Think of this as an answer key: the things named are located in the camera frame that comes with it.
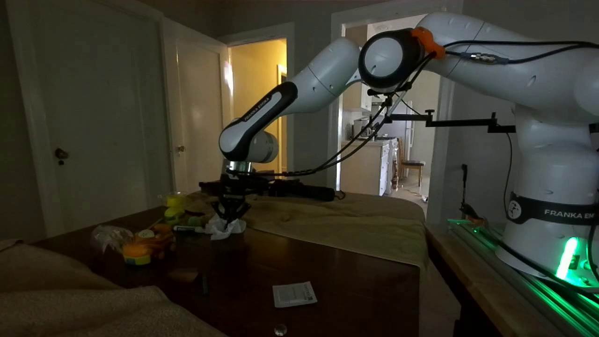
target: table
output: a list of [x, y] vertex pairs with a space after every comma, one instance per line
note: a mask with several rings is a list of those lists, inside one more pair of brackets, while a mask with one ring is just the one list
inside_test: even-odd
[[508, 283], [506, 266], [490, 264], [458, 231], [428, 231], [428, 255], [460, 304], [454, 335], [576, 335], [549, 320]]
[[[162, 208], [126, 216], [110, 225], [138, 231]], [[418, 270], [340, 249], [304, 244], [246, 229], [241, 236], [209, 242], [177, 236], [175, 251], [145, 268], [126, 268], [115, 253], [91, 249], [91, 229], [38, 242], [38, 247], [72, 257], [119, 287], [156, 285], [173, 304], [226, 335], [417, 335]], [[169, 277], [173, 270], [198, 270], [196, 283]], [[317, 304], [274, 309], [271, 287], [310, 281]]]

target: cable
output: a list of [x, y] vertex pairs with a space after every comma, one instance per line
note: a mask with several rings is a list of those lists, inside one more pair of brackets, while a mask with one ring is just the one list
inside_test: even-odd
[[591, 268], [591, 274], [593, 274], [594, 281], [599, 281], [596, 264], [594, 264], [594, 259], [593, 259], [594, 231], [596, 231], [596, 223], [593, 223], [591, 229], [587, 231], [585, 255], [587, 255], [587, 264]]
[[454, 45], [521, 45], [521, 47], [538, 47], [538, 45], [563, 45], [559, 49], [548, 51], [548, 53], [540, 53], [540, 55], [533, 55], [527, 58], [501, 58], [495, 55], [478, 55], [478, 53], [454, 53], [454, 51], [447, 51], [447, 55], [458, 56], [458, 58], [465, 58], [465, 60], [482, 60], [488, 64], [525, 64], [525, 62], [533, 62], [538, 58], [546, 58], [557, 53], [564, 53], [564, 51], [572, 51], [572, 49], [599, 49], [596, 43], [589, 43], [589, 41], [488, 41], [488, 40], [460, 40], [460, 41], [452, 41], [443, 45], [445, 49], [454, 47]]
[[407, 111], [411, 111], [417, 116], [424, 116], [422, 113], [415, 111], [411, 105], [407, 105], [407, 101], [403, 101], [403, 98], [396, 98], [403, 107], [407, 107]]
[[506, 251], [510, 257], [518, 259], [518, 260], [520, 260], [521, 264], [525, 264], [527, 268], [538, 272], [542, 277], [549, 279], [551, 283], [555, 283], [555, 285], [559, 285], [559, 287], [563, 287], [563, 289], [566, 289], [566, 290], [572, 290], [572, 292], [583, 296], [585, 300], [593, 302], [594, 305], [599, 305], [599, 300], [594, 298], [593, 292], [589, 292], [589, 290], [585, 290], [585, 289], [581, 289], [581, 287], [574, 287], [574, 285], [570, 285], [570, 283], [566, 283], [566, 281], [551, 275], [544, 266], [540, 266], [540, 264], [525, 259], [525, 257], [520, 255], [518, 251], [514, 251], [514, 249], [510, 249], [508, 245], [505, 245], [501, 240], [486, 234], [484, 231], [478, 231], [478, 234], [484, 236], [488, 242], [491, 242], [493, 245], [497, 245], [497, 247], [501, 247], [503, 251]]
[[349, 154], [345, 154], [344, 157], [338, 157], [342, 156], [344, 150], [347, 150], [374, 122], [375, 118], [381, 114], [381, 111], [394, 111], [396, 103], [390, 107], [390, 98], [398, 92], [403, 92], [403, 90], [409, 90], [411, 88], [411, 83], [418, 77], [418, 73], [426, 68], [426, 64], [433, 58], [433, 55], [426, 55], [424, 58], [418, 60], [417, 68], [413, 70], [413, 75], [411, 79], [400, 83], [394, 92], [387, 94], [387, 99], [381, 103], [381, 107], [374, 113], [374, 116], [370, 118], [370, 122], [353, 137], [349, 139], [347, 144], [344, 144], [338, 152], [334, 152], [329, 159], [325, 159], [323, 163], [319, 163], [317, 167], [314, 169], [306, 169], [306, 171], [291, 171], [291, 172], [256, 172], [256, 176], [308, 176], [308, 174], [314, 174], [314, 172], [319, 172], [319, 171], [325, 171], [325, 169], [330, 169], [342, 161], [345, 161], [347, 157], [351, 157], [357, 150], [360, 150], [368, 141], [372, 141], [375, 137], [375, 133], [379, 131], [381, 124], [377, 124], [374, 129], [372, 129], [372, 135], [368, 135], [368, 139], [364, 139], [359, 146], [355, 146]]
[[505, 174], [505, 184], [503, 184], [503, 216], [508, 219], [508, 206], [506, 206], [506, 187], [508, 187], [508, 180], [510, 180], [510, 169], [512, 169], [512, 143], [510, 143], [510, 137], [508, 137], [508, 133], [505, 133], [505, 137], [506, 137], [506, 150], [508, 150], [508, 154], [506, 154], [506, 174]]

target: door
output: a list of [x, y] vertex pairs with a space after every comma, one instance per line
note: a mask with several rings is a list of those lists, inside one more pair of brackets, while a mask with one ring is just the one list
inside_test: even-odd
[[169, 189], [154, 19], [93, 0], [7, 0], [46, 234]]
[[222, 172], [218, 135], [227, 111], [226, 47], [177, 23], [164, 23], [173, 187], [198, 191]]

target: doorway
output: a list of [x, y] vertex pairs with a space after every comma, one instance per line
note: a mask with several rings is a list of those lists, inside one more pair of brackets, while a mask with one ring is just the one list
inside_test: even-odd
[[[355, 45], [366, 43], [372, 36], [388, 30], [413, 28], [424, 15], [375, 21], [366, 25], [342, 25], [342, 36], [351, 40]], [[374, 118], [379, 101], [366, 94], [368, 86], [353, 84], [342, 94], [338, 101], [338, 120], [340, 120], [340, 143], [351, 137], [351, 129]], [[413, 88], [402, 96], [392, 114], [424, 114], [424, 111], [435, 111], [439, 98], [439, 77], [422, 71], [413, 83]], [[370, 161], [372, 156], [355, 154], [355, 159], [362, 157], [368, 163], [349, 163], [340, 165], [340, 186], [353, 187], [355, 180], [370, 176], [385, 182], [375, 184], [377, 189], [364, 186], [366, 193], [375, 191], [377, 195], [388, 195], [398, 199], [409, 199], [422, 204], [428, 199], [430, 182], [430, 163], [433, 152], [433, 129], [424, 128], [417, 122], [392, 122], [377, 131], [372, 144], [364, 146], [360, 152], [375, 152], [377, 157], [387, 157], [385, 161]]]
[[[229, 47], [231, 114], [242, 116], [256, 101], [286, 79], [286, 40], [267, 40]], [[254, 163], [254, 171], [286, 171], [286, 118], [276, 118], [263, 131], [272, 135], [278, 156], [271, 163]]]
[[[330, 40], [336, 40], [344, 34], [345, 28], [385, 23], [394, 19], [417, 17], [432, 11], [461, 11], [460, 0], [432, 0], [432, 2], [381, 2], [374, 6], [355, 8], [347, 11], [332, 13], [330, 17]], [[439, 79], [437, 84], [437, 105], [435, 105], [435, 118], [450, 118], [452, 109], [452, 83], [447, 79]], [[329, 139], [329, 148], [340, 148], [344, 137], [342, 114], [340, 114], [340, 99], [332, 101], [329, 126], [336, 128], [336, 137]], [[445, 178], [445, 157], [447, 157], [447, 129], [433, 131], [433, 156], [428, 165], [430, 184], [428, 184], [428, 201], [424, 204], [426, 210], [426, 223], [439, 223], [443, 221], [441, 216], [441, 195], [443, 195], [443, 178]], [[340, 187], [340, 172], [334, 174], [334, 184]]]
[[[224, 126], [242, 116], [269, 90], [291, 73], [293, 26], [278, 25], [220, 38], [229, 60], [229, 114]], [[291, 116], [276, 118], [265, 128], [276, 139], [278, 156], [271, 163], [254, 163], [254, 171], [282, 172], [291, 167]]]

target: room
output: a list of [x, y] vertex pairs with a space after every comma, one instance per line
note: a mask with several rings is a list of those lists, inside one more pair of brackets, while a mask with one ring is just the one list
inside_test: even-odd
[[[222, 36], [291, 23], [295, 34], [293, 64], [295, 71], [304, 66], [314, 53], [330, 41], [330, 17], [375, 4], [396, 4], [400, 8], [413, 2], [377, 0], [302, 0], [302, 2], [214, 2], [214, 0], [143, 0], [166, 17], [179, 21], [214, 40]], [[493, 25], [505, 26], [536, 40], [585, 40], [599, 41], [594, 13], [599, 6], [591, 0], [578, 2], [516, 2], [516, 0], [437, 0], [426, 2], [433, 10], [456, 10]], [[42, 208], [38, 202], [38, 182], [35, 176], [29, 128], [14, 62], [14, 49], [7, 26], [5, 2], [0, 8], [0, 195], [1, 195], [1, 238], [38, 240], [46, 236]], [[497, 114], [499, 124], [512, 124], [510, 103], [476, 94], [463, 86], [450, 90], [450, 118], [484, 118]], [[293, 165], [312, 167], [323, 161], [330, 150], [332, 120], [327, 113], [297, 118], [293, 124]], [[437, 152], [430, 167], [430, 195], [426, 223], [435, 229], [445, 219], [460, 217], [461, 165], [469, 167], [467, 202], [488, 223], [503, 221], [503, 187], [506, 176], [508, 144], [501, 135], [488, 135], [482, 129], [441, 129], [437, 143], [445, 150]], [[306, 180], [314, 186], [332, 186], [334, 174], [323, 172]]]

